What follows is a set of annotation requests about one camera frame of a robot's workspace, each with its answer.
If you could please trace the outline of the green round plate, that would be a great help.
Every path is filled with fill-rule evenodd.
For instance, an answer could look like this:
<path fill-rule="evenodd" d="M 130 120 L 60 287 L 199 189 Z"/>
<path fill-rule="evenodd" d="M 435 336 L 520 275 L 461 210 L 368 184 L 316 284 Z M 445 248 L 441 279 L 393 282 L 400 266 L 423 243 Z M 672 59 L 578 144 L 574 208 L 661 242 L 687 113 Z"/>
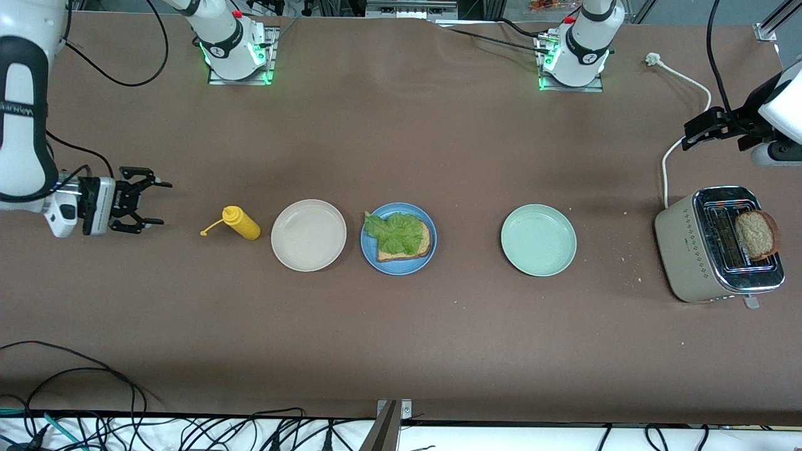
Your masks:
<path fill-rule="evenodd" d="M 535 277 L 561 273 L 573 262 L 578 239 L 570 220 L 548 205 L 514 209 L 499 234 L 504 256 L 516 269 Z"/>

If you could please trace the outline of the blue round plate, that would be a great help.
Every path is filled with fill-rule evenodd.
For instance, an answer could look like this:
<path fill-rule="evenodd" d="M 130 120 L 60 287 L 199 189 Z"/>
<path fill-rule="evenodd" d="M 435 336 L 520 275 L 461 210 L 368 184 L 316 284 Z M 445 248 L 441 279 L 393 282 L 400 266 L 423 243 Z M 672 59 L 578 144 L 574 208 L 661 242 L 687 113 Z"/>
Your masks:
<path fill-rule="evenodd" d="M 387 218 L 393 213 L 412 214 L 418 217 L 421 222 L 427 223 L 427 225 L 432 229 L 433 235 L 433 248 L 429 255 L 422 257 L 421 259 L 379 262 L 377 257 L 377 240 L 370 237 L 365 231 L 364 227 L 360 235 L 360 245 L 367 262 L 370 263 L 373 268 L 378 269 L 378 271 L 381 273 L 395 276 L 410 275 L 416 271 L 419 271 L 419 269 L 423 269 L 435 254 L 435 249 L 437 247 L 437 229 L 435 228 L 433 220 L 429 214 L 427 214 L 418 206 L 410 203 L 393 202 L 382 205 L 381 207 L 375 209 L 372 214 Z"/>

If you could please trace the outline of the yellow squeeze bottle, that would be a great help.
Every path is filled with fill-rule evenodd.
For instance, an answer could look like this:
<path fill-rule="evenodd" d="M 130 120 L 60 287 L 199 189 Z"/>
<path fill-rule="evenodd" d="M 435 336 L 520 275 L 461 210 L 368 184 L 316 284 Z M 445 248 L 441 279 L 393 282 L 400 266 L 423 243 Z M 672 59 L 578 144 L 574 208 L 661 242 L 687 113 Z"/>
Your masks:
<path fill-rule="evenodd" d="M 229 205 L 223 208 L 221 219 L 212 225 L 208 226 L 203 231 L 200 231 L 200 236 L 207 236 L 209 231 L 218 224 L 226 224 L 246 240 L 254 241 L 261 236 L 261 228 L 252 217 L 250 217 L 243 208 L 235 205 Z"/>

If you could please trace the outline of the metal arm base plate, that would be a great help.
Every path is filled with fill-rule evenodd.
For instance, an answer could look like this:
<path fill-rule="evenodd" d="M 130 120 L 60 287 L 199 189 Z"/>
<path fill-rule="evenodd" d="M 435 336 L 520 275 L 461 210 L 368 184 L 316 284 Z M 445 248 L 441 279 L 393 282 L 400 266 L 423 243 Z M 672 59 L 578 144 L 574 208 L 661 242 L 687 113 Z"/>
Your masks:
<path fill-rule="evenodd" d="M 272 85 L 281 28 L 237 20 L 230 38 L 200 41 L 209 66 L 209 85 Z"/>
<path fill-rule="evenodd" d="M 539 34 L 533 38 L 539 69 L 539 89 L 600 93 L 603 91 L 601 73 L 610 49 L 587 52 L 579 49 L 575 54 L 565 48 L 561 35 Z"/>

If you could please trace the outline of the green lettuce leaf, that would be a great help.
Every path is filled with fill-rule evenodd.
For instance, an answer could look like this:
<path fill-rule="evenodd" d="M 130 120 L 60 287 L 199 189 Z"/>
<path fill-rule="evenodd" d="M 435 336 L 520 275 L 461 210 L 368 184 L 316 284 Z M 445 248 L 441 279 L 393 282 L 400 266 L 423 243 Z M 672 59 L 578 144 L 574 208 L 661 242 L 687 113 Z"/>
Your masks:
<path fill-rule="evenodd" d="M 377 240 L 377 247 L 387 253 L 415 254 L 423 231 L 419 218 L 412 214 L 393 213 L 387 218 L 364 212 L 364 229 Z"/>

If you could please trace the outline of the aluminium table bracket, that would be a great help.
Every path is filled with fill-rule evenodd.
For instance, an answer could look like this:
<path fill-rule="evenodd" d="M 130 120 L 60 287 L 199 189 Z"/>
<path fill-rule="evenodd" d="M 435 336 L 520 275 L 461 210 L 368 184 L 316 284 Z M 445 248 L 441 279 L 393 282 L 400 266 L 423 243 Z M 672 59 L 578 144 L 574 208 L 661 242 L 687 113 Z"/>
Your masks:
<path fill-rule="evenodd" d="M 402 422 L 412 417 L 412 400 L 379 400 L 377 417 L 359 451 L 397 451 Z"/>

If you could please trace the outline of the beige chrome toaster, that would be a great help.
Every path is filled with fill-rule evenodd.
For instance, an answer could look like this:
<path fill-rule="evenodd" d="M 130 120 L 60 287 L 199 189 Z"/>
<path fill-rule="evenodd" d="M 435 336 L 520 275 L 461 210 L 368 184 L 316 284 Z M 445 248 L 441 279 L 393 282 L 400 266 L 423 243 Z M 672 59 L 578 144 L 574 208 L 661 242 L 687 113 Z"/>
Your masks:
<path fill-rule="evenodd" d="M 751 262 L 740 246 L 734 218 L 762 210 L 756 196 L 740 186 L 699 189 L 659 213 L 654 230 L 673 293 L 686 303 L 742 297 L 756 310 L 757 295 L 785 281 L 779 253 Z"/>

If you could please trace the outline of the brown bread slice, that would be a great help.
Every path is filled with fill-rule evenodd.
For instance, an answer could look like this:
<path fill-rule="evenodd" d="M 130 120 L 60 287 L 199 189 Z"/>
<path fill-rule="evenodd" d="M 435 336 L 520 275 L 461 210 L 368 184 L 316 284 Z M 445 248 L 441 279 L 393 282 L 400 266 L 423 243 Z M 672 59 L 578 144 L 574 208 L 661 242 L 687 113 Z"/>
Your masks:
<path fill-rule="evenodd" d="M 757 262 L 779 252 L 780 233 L 770 214 L 761 210 L 750 210 L 734 218 L 734 228 L 740 246 L 748 259 Z"/>
<path fill-rule="evenodd" d="M 405 254 L 405 253 L 387 253 L 383 251 L 383 249 L 378 248 L 377 257 L 379 262 L 390 262 L 390 261 L 401 261 L 401 260 L 409 260 L 409 259 L 421 259 L 422 257 L 426 257 L 430 254 L 433 248 L 433 235 L 432 229 L 427 225 L 425 222 L 421 222 L 421 228 L 423 231 L 421 242 L 419 243 L 419 248 L 415 254 Z"/>

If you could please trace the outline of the beige round plate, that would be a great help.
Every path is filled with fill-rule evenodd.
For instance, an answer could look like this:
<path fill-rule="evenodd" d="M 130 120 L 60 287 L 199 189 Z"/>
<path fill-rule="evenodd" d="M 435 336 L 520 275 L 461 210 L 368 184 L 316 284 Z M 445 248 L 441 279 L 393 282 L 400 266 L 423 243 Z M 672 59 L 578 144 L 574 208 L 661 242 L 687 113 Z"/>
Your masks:
<path fill-rule="evenodd" d="M 347 225 L 341 212 L 318 199 L 292 203 L 273 222 L 273 254 L 286 267 L 299 272 L 324 269 L 345 248 Z"/>

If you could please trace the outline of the aluminium frame profile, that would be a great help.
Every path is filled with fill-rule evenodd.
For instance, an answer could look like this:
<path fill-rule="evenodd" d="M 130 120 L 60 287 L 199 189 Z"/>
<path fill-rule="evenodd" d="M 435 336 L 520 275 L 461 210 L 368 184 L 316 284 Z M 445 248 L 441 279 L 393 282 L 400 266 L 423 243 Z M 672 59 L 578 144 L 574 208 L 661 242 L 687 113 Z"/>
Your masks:
<path fill-rule="evenodd" d="M 802 0 L 782 0 L 770 14 L 754 25 L 754 34 L 759 42 L 777 40 L 776 32 L 785 22 L 796 14 Z"/>

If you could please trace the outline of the grey metal box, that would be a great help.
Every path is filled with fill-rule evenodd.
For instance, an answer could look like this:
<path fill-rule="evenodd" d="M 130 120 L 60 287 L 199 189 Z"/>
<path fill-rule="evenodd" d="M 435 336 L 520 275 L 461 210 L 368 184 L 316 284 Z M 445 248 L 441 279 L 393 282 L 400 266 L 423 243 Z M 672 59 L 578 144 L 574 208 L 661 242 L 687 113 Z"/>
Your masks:
<path fill-rule="evenodd" d="M 366 0 L 366 18 L 458 20 L 456 0 Z"/>

